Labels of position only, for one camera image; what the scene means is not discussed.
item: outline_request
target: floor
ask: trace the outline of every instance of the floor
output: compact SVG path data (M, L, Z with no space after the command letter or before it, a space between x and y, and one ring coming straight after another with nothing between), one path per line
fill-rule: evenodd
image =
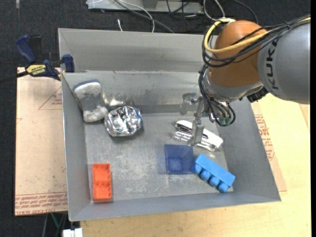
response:
M0 79L13 76L16 67L25 66L26 60L15 49L15 41L22 35L41 35L42 51L52 60L58 57L58 28L117 30L117 19L124 31L148 32L150 20L139 18L131 12L89 11L86 0L0 0ZM311 12L311 0L238 0L250 7L262 26L283 23L286 20ZM234 19L255 20L248 8L234 0L219 0L226 16ZM208 3L209 13L221 15L213 2ZM164 23L176 33L202 34L209 21L199 19L184 21L182 16L152 13L154 19ZM156 26L156 32L166 32ZM15 111L16 82L0 84L0 236L41 236L46 224L46 236L58 236L54 218L60 222L66 217L53 214L14 217L15 184ZM65 221L60 228L69 228Z

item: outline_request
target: cardboard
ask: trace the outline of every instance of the cardboard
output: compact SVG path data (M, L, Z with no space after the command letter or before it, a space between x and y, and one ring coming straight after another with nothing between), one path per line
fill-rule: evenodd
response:
M17 80L15 215L67 211L61 82Z

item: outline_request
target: blue clamp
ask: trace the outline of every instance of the blue clamp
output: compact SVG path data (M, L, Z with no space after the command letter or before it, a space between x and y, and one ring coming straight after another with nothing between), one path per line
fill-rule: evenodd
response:
M46 73L43 76L59 80L60 73L58 72L58 70L52 68L50 61L45 59L43 60L43 63L46 66Z
M217 187L222 193L227 192L235 180L235 176L232 173L203 154L200 154L196 159L194 172L199 174L202 180L208 181L210 186Z
M66 72L75 72L74 60L70 54L63 55L62 60L66 66Z
M15 46L18 52L29 61L29 64L32 64L36 62L36 56L33 54L32 49L29 46L28 38L28 35L22 36L15 42Z

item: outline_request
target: black cable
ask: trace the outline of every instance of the black cable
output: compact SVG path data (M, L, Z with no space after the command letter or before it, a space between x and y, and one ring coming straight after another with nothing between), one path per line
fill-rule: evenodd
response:
M229 104L228 104L228 108L227 108L222 103L218 102L216 99L214 99L213 97L209 96L209 94L206 92L206 89L204 88L204 85L203 85L203 76L204 76L204 73L205 73L206 69L207 69L207 65L204 64L202 69L199 71L198 85L199 85L201 94L204 97L204 99L207 101L208 106L209 106L209 108L211 110L211 113L213 114L213 116L215 118L216 123L219 126L223 126L223 127L224 126L228 126L228 125L232 124L235 121L236 114L233 111L233 109L229 106ZM213 109L212 105L214 107L216 107L222 113L223 118L225 120L227 120L227 115L226 114L228 114L228 120L230 120L230 122L226 123L226 124L221 124L219 122L219 120L218 120L219 118L214 113L214 109Z
M168 26L166 26L165 24L163 24L163 23L157 21L156 19L152 19L152 18L150 18L150 17L148 17L148 16L145 16L145 15L143 15L143 14L137 12L137 11L134 11L134 10L128 8L127 6L123 5L122 3L120 3L118 0L113 0L113 1L115 1L117 4L119 4L120 6L122 6L123 8L125 8L126 10L128 10L128 11L134 13L135 15L137 15L137 16L139 16L139 17L142 17L142 18L146 18L146 19L151 20L151 21L154 21L154 22L157 23L158 25L160 25L160 26L164 27L165 29L167 29L169 32L174 33L174 31L171 30Z
M58 237L59 231L61 230L61 226L63 225L63 222L64 222L64 220L66 219L66 215L67 215L67 214L63 214L63 216L61 217L61 220L60 220L60 222L59 222L58 228L57 228L57 230L56 230L55 237Z
M254 16L254 18L256 20L256 23L259 24L259 20L258 20L258 17L256 15L256 13L248 5L246 5L243 2L240 2L238 0L233 0L233 1L236 2L236 3L239 3L240 5L242 5L244 7L246 7L251 12L251 14Z
M176 13L177 11L179 11L179 10L183 9L184 7L186 7L186 6L187 6L189 3L191 3L191 2L192 2L192 0L186 2L185 4L182 3L182 6L181 6L181 7L177 8L177 9L174 10L174 11L171 11L170 6L169 6L169 0L166 0L169 14Z
M48 220L48 213L45 216L45 221L44 221L44 227L43 227L43 233L41 237L44 237L46 235L46 226L47 226L47 220Z
M291 20L291 21L289 21L289 22L287 22L285 24L282 24L282 25L276 27L275 29L272 29L263 38L258 39L254 43L248 45L247 47L242 49L236 55L233 55L233 56L230 56L230 57L227 57L227 58L219 59L219 58L216 58L216 57L208 55L206 50L205 50L204 45L202 45L203 60L204 60L204 62L206 64L208 64L209 66L212 66L214 68L219 68L219 67L222 67L222 66L226 66L226 65L230 64L231 62L233 62L236 58L238 58L238 57L250 52L251 50L257 48L258 46L260 46L260 45L262 45L264 43L273 41L276 38L276 36L282 34L283 32L288 31L288 30L292 30L292 29L294 29L294 28L296 28L296 27L298 27L300 25L309 23L310 20L301 21L301 20L306 19L308 17L309 17L309 15L304 16L304 17L300 17L300 18ZM222 62L222 64L212 64L212 63L209 63L210 60L217 61L217 62Z

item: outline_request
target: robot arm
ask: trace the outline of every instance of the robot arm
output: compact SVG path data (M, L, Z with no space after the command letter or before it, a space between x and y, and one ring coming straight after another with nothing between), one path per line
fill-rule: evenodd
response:
M225 26L212 48L209 40L219 24ZM199 86L205 99L204 114L227 126L235 120L230 102L242 97L255 101L268 92L284 100L309 103L310 46L310 16L266 29L244 20L215 22L202 45L205 66Z

